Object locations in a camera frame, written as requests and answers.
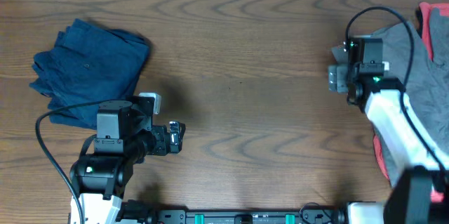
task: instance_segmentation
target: wood grain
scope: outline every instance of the wood grain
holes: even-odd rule
[[[382,4],[411,19],[421,1],[447,0],[0,0],[0,223],[67,221],[69,192],[34,136],[49,99],[28,84],[33,55],[75,18],[151,40],[136,93],[163,96],[157,123],[187,125],[183,151],[137,165],[126,199],[191,209],[386,199],[370,124],[328,91],[326,69],[357,11]],[[354,32],[394,22],[368,13]],[[92,133],[42,126],[66,171]]]

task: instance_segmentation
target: cable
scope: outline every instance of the cable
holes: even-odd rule
[[[406,117],[406,120],[408,122],[408,124],[410,125],[410,127],[412,128],[413,132],[415,132],[416,136],[418,137],[418,139],[420,140],[421,144],[424,146],[424,148],[427,150],[427,152],[432,156],[432,158],[435,160],[435,162],[438,164],[438,167],[440,168],[440,176],[441,179],[445,179],[445,167],[443,165],[443,163],[441,162],[441,160],[436,156],[435,152],[429,147],[429,145],[426,143],[426,141],[424,140],[424,138],[421,136],[420,132],[416,129],[415,125],[412,122],[412,119],[410,118],[410,116],[408,116],[408,112],[407,112],[407,107],[404,104],[404,94],[405,94],[405,87],[407,86],[408,83],[408,78],[410,76],[410,71],[412,69],[412,65],[413,65],[413,57],[415,55],[415,41],[413,40],[413,33],[411,28],[409,27],[409,25],[407,24],[406,19],[399,14],[398,12],[396,12],[395,10],[385,7],[385,6],[372,6],[372,7],[368,7],[365,10],[362,10],[360,13],[357,13],[348,23],[348,25],[346,26],[346,31],[345,31],[345,39],[346,39],[346,50],[349,50],[349,28],[351,27],[352,23],[362,14],[366,13],[367,11],[373,11],[373,10],[381,10],[381,11],[387,11],[393,15],[395,15],[406,27],[407,29],[407,34],[408,34],[408,38],[410,40],[410,57],[408,58],[408,66],[407,66],[407,70],[406,70],[406,75],[404,76],[404,90],[400,91],[401,95],[399,97],[399,103],[401,105],[401,111],[402,113],[404,113],[404,116]]]
[[[81,147],[81,151],[79,152],[79,158],[82,158],[86,155],[87,151],[89,150],[89,147],[91,146],[93,140],[97,138],[97,135],[89,136],[89,138],[84,140],[83,147]]]
[[[36,120],[35,130],[36,130],[37,141],[39,142],[39,144],[40,144],[40,146],[42,148],[43,153],[48,157],[48,159],[50,160],[50,163],[55,167],[56,171],[58,171],[58,173],[61,175],[62,179],[67,184],[67,187],[69,188],[70,192],[72,193],[73,198],[74,198],[75,203],[76,203],[76,207],[78,208],[79,220],[80,220],[81,224],[84,224],[84,217],[83,217],[83,209],[81,208],[81,203],[79,202],[78,195],[76,195],[76,192],[75,192],[75,189],[73,188],[72,183],[70,182],[70,180],[67,177],[67,175],[65,175],[65,173],[62,170],[61,166],[59,166],[59,164],[56,162],[55,158],[53,158],[53,156],[51,155],[50,151],[48,151],[48,148],[43,143],[42,136],[41,136],[40,125],[41,125],[42,119],[44,119],[45,117],[47,117],[49,115],[56,114],[56,113],[59,113],[61,111],[69,110],[69,109],[76,108],[76,107],[83,107],[83,106],[88,106],[88,105],[97,105],[97,104],[100,104],[100,103],[102,103],[104,101],[106,101],[106,100],[95,101],[95,102],[84,103],[84,104],[78,104],[78,105],[69,105],[69,106],[66,106],[66,107],[61,107],[61,108],[58,108],[56,110],[53,110],[53,111],[50,111],[50,112],[46,112],[45,114],[41,115]]]
[[[301,218],[306,224],[311,224],[311,223],[310,223],[309,221],[305,220],[305,219],[302,217],[302,210],[303,210],[304,207],[306,207],[306,206],[308,206],[308,205],[311,205],[311,204],[321,207],[320,204],[315,203],[315,202],[307,202],[304,206],[301,207],[301,209],[300,209],[300,218]],[[322,210],[322,212],[324,213],[324,215],[325,215],[326,217],[329,218],[330,221],[329,221],[328,223],[331,223],[331,222],[332,222],[332,217],[330,217],[329,213],[326,213],[326,211],[324,211],[324,209],[321,209],[321,210]]]

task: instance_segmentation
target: red cloth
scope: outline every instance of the red cloth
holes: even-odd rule
[[[422,42],[427,48],[429,59],[432,61],[434,60],[434,50],[432,48],[432,42],[430,37],[429,20],[430,20],[430,13],[435,8],[440,9],[441,16],[449,17],[449,4],[429,4],[426,2],[420,3],[420,10],[422,14]],[[379,168],[382,174],[384,174],[385,178],[390,180],[387,173],[387,167],[385,166],[384,157],[382,155],[382,145],[380,144],[380,139],[376,135],[374,135],[373,144]],[[444,194],[432,190],[430,197],[432,202],[442,202],[444,199]]]

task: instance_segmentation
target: folded blue shirt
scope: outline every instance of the folded blue shirt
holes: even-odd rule
[[[76,19],[59,32],[52,50],[34,56],[39,78],[29,86],[51,98],[48,108],[132,95],[150,52],[145,40],[123,30],[103,30]],[[97,105],[50,116],[57,124],[97,128]]]

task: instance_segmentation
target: gray cloth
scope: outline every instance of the gray cloth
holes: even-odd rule
[[[434,51],[433,62],[429,59],[426,47],[413,25],[411,23],[409,25],[412,27],[415,40],[415,56],[406,92],[410,96],[416,115],[436,144],[447,154],[449,153],[449,66],[447,65],[449,18],[440,16],[439,9],[431,12],[429,28]],[[403,81],[410,55],[406,28],[403,24],[397,24],[374,32],[372,37],[383,40],[383,61],[389,62],[390,68],[385,76],[395,76]],[[333,54],[339,63],[347,62],[347,54],[342,53],[342,48],[333,48]],[[380,138],[390,183],[394,186],[400,174],[382,136]]]

